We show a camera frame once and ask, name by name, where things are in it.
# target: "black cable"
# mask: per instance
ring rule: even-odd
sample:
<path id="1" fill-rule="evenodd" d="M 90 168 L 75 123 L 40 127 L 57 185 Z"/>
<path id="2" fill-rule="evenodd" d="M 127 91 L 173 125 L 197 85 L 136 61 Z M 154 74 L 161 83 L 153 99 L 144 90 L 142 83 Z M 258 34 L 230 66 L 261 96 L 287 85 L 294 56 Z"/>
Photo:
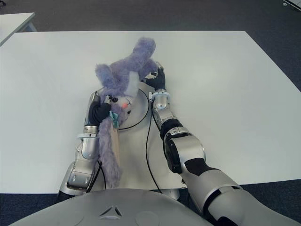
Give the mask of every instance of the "black cable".
<path id="1" fill-rule="evenodd" d="M 150 102 L 149 102 L 149 99 L 148 99 L 147 95 L 146 95 L 141 89 L 139 89 L 139 90 L 140 90 L 140 91 L 145 95 L 145 97 L 146 97 L 146 100 L 147 100 L 147 103 L 148 103 L 147 112 L 146 112 L 146 114 L 144 115 L 144 117 L 143 117 L 139 122 L 137 122 L 135 125 L 130 126 L 130 127 L 126 127 L 126 128 L 122 128 L 122 129 L 119 129 L 119 130 L 124 130 L 124 129 L 132 128 L 132 127 L 138 125 L 140 122 L 142 122 L 143 119 L 145 119 L 145 117 L 147 116 L 147 114 L 148 114 L 148 112 L 149 112 L 149 109 L 150 109 Z"/>
<path id="2" fill-rule="evenodd" d="M 96 174 L 95 174 L 95 177 L 94 177 L 94 179 L 93 179 L 93 181 L 92 181 L 90 187 L 87 189 L 87 193 L 89 193 L 89 192 L 91 191 L 91 189 L 93 188 L 93 185 L 94 185 L 94 183 L 95 183 L 95 181 L 96 181 L 96 179 L 97 179 L 97 177 L 98 177 L 99 171 L 102 170 L 102 172 L 103 172 L 103 169 L 102 169 L 102 164 L 103 164 L 103 163 L 102 163 L 102 162 L 99 162 L 98 160 L 97 160 L 97 162 L 98 162 L 98 164 L 99 164 L 99 167 L 98 167 L 98 170 L 97 170 L 97 172 L 96 172 Z M 103 180 L 104 180 L 104 188 L 106 189 L 106 183 L 105 183 L 105 176 L 104 176 L 104 173 L 103 173 Z"/>
<path id="3" fill-rule="evenodd" d="M 147 137 L 146 137 L 146 145 L 145 145 L 145 158 L 146 158 L 146 163 L 147 163 L 147 167 L 149 168 L 149 171 L 150 171 L 150 175 L 151 175 L 151 178 L 152 180 L 154 181 L 157 189 L 159 190 L 159 192 L 162 194 L 162 191 L 160 190 L 152 172 L 151 172 L 151 168 L 150 168 L 150 164 L 149 164 L 149 160 L 147 158 L 147 143 L 148 143 L 148 140 L 149 140 L 149 135 L 150 135 L 150 130 L 151 130 L 151 116 L 150 116 L 150 126 L 149 126 L 149 131 L 147 132 Z"/>
<path id="4" fill-rule="evenodd" d="M 103 183 L 104 183 L 104 189 L 107 189 L 107 183 L 106 183 L 106 181 L 105 181 L 105 175 L 104 175 L 104 172 L 103 172 L 103 168 L 101 167 L 101 165 L 103 164 L 102 162 L 99 162 L 99 161 L 97 161 L 98 162 L 98 164 L 99 164 L 99 167 L 101 168 L 101 170 L 102 170 L 102 173 L 103 173 Z"/>

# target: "purple plush bunny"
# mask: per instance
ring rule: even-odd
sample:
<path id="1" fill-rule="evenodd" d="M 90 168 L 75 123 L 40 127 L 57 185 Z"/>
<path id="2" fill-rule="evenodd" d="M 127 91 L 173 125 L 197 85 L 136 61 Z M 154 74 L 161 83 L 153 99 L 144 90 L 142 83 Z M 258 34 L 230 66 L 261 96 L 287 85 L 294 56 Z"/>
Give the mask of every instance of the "purple plush bunny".
<path id="1" fill-rule="evenodd" d="M 116 116 L 115 121 L 112 117 L 107 117 L 99 125 L 99 154 L 108 188 L 118 187 L 121 178 L 119 148 L 116 147 L 117 127 L 127 120 L 131 112 L 139 82 L 150 72 L 158 69 L 151 59 L 155 48 L 153 39 L 142 37 L 128 57 L 110 66 L 96 66 L 96 75 L 103 85 L 101 103 L 106 95 L 110 95 L 112 97 L 110 114 Z"/>

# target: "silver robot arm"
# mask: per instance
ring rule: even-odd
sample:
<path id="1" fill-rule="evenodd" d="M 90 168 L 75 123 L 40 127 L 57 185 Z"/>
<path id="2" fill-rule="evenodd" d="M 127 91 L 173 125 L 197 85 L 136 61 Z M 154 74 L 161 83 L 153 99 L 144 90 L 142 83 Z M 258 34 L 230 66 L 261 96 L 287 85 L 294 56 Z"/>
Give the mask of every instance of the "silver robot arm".
<path id="1" fill-rule="evenodd" d="M 160 76 L 164 77 L 162 67 L 158 69 L 157 77 Z M 207 166 L 201 142 L 171 112 L 165 79 L 159 80 L 145 82 L 155 84 L 156 91 L 150 93 L 150 101 L 168 167 L 183 178 L 202 216 L 214 225 L 299 226 L 296 221 L 261 204 L 221 170 Z"/>
<path id="2" fill-rule="evenodd" d="M 82 195 L 91 189 L 98 156 L 98 125 L 109 111 L 111 98 L 106 97 L 100 109 L 100 96 L 95 91 L 89 99 L 83 133 L 78 135 L 80 144 L 75 150 L 75 161 L 71 163 L 62 181 L 58 202 Z"/>

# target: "white desk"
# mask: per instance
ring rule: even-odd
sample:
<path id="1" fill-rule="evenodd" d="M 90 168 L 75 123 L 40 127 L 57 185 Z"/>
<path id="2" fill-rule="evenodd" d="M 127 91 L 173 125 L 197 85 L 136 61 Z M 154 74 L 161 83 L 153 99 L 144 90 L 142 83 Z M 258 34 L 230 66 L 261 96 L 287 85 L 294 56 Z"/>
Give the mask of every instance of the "white desk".
<path id="1" fill-rule="evenodd" d="M 0 15 L 0 46 L 2 46 L 15 32 L 26 30 L 36 32 L 31 20 L 34 13 L 17 13 Z"/>
<path id="2" fill-rule="evenodd" d="M 301 178 L 301 93 L 246 32 L 32 32 L 0 49 L 1 193 L 58 191 L 100 88 L 95 64 L 127 56 L 141 36 L 156 40 L 172 109 L 210 166 L 239 184 Z M 148 123 L 120 134 L 120 187 L 155 189 Z M 149 144 L 159 186 L 182 187 L 154 123 Z"/>

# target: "gray carpet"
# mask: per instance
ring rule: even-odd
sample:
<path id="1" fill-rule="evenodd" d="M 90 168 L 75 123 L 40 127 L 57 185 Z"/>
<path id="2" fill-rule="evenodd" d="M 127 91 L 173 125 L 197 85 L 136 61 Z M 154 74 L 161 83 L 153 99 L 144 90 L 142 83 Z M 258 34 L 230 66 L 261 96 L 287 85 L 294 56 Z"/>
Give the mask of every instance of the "gray carpet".
<path id="1" fill-rule="evenodd" d="M 281 0 L 7 0 L 1 14 L 35 12 L 38 31 L 247 31 L 301 90 L 301 12 Z M 301 180 L 245 185 L 259 201 L 301 222 Z M 186 202 L 187 190 L 180 201 Z M 1 194 L 0 224 L 51 205 L 54 194 Z"/>

